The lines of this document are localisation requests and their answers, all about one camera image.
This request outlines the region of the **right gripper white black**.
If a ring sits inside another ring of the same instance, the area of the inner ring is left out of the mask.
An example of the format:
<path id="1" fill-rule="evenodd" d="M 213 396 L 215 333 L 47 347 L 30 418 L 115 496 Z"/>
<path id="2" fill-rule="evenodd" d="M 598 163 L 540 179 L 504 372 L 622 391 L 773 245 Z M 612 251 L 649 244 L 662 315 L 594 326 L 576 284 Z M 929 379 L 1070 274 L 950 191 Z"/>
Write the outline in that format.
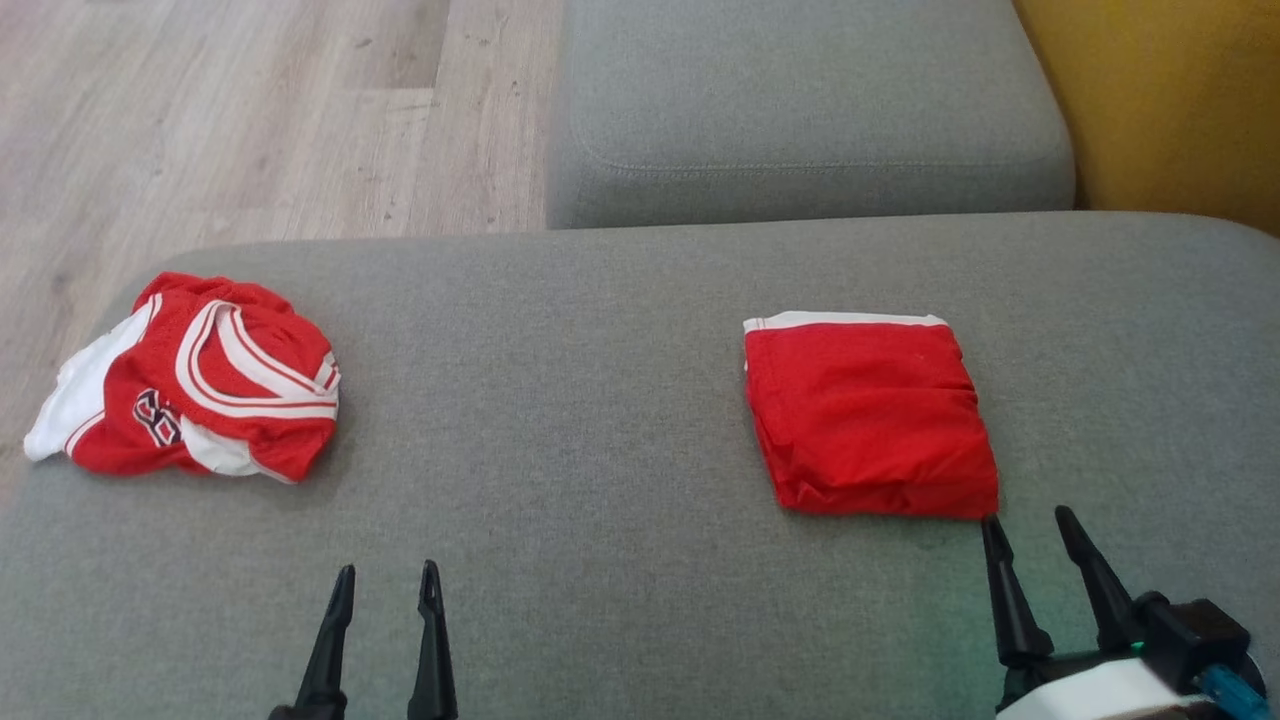
<path id="1" fill-rule="evenodd" d="M 1091 603 L 1100 651 L 1126 657 L 1059 665 L 1030 689 L 1011 693 L 997 719 L 1268 719 L 1268 691 L 1251 655 L 1251 633 L 1207 598 L 1171 603 L 1149 592 L 1133 600 L 1075 512 L 1055 509 L 1069 559 Z M 1036 621 L 1000 519 L 980 521 L 995 639 L 1002 666 L 1047 660 L 1053 642 Z"/>

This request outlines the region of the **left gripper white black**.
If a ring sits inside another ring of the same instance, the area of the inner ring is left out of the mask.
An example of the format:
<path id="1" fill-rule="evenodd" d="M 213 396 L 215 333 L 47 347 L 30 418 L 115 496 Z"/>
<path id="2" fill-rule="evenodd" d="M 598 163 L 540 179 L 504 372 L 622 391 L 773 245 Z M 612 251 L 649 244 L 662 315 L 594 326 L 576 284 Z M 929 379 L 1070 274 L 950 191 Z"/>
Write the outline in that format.
<path id="1" fill-rule="evenodd" d="M 343 566 L 335 579 L 294 707 L 278 705 L 268 720 L 344 719 L 348 703 L 340 688 L 346 632 L 355 611 L 356 569 Z M 460 716 L 439 566 L 422 565 L 419 591 L 422 638 L 408 719 Z"/>

